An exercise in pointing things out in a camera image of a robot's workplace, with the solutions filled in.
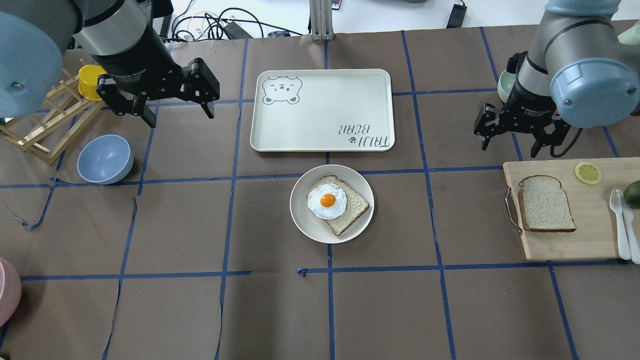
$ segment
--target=white plate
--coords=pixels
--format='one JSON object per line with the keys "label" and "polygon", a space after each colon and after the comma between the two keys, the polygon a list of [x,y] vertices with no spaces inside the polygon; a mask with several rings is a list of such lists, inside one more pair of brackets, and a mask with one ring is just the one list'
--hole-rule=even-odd
{"label": "white plate", "polygon": [[256,151],[386,151],[396,142],[381,69],[270,70],[257,80]]}
{"label": "white plate", "polygon": [[[314,182],[327,175],[337,176],[369,202],[369,209],[340,236],[336,236],[329,225],[315,216],[307,206],[307,192]],[[321,165],[309,170],[293,186],[289,199],[291,217],[298,229],[309,238],[327,244],[344,243],[358,236],[369,225],[373,217],[373,207],[373,192],[369,183],[357,171],[342,165]]]}

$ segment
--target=fried egg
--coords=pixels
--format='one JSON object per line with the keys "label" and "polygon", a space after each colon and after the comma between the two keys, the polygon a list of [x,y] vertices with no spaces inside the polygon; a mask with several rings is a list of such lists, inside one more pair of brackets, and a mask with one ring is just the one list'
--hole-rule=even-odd
{"label": "fried egg", "polygon": [[322,184],[314,188],[307,197],[307,206],[313,214],[324,220],[333,220],[344,214],[347,195],[336,184]]}

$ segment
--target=cutting board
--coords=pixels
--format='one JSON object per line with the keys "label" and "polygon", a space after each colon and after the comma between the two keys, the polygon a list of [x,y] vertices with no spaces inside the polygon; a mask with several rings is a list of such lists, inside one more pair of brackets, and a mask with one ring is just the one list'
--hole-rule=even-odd
{"label": "cutting board", "polygon": [[[596,185],[580,182],[573,169],[581,161],[590,162],[602,173]],[[609,209],[612,189],[624,190],[640,180],[640,158],[605,158],[546,161],[516,161],[503,165],[511,199],[515,204],[518,226],[522,215],[518,200],[519,182],[527,176],[548,175],[560,180],[566,192],[576,230],[572,233],[535,233],[523,231],[522,245],[528,260],[571,260],[619,258],[616,219]],[[640,210],[634,210],[634,231],[640,238]]]}

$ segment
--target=yellow mug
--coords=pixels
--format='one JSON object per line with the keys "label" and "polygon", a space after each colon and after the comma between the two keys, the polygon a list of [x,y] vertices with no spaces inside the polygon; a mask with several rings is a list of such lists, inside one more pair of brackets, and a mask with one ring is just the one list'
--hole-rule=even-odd
{"label": "yellow mug", "polygon": [[98,86],[98,76],[107,72],[100,65],[85,65],[78,72],[78,91],[83,97],[99,101],[102,100],[95,87]]}

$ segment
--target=blue bowl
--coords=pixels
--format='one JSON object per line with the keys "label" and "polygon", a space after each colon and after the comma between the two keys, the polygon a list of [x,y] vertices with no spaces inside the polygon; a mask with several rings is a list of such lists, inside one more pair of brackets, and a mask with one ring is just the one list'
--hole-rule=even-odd
{"label": "blue bowl", "polygon": [[133,152],[118,135],[102,135],[86,144],[78,156],[80,176],[90,183],[107,185],[122,180],[133,166]]}

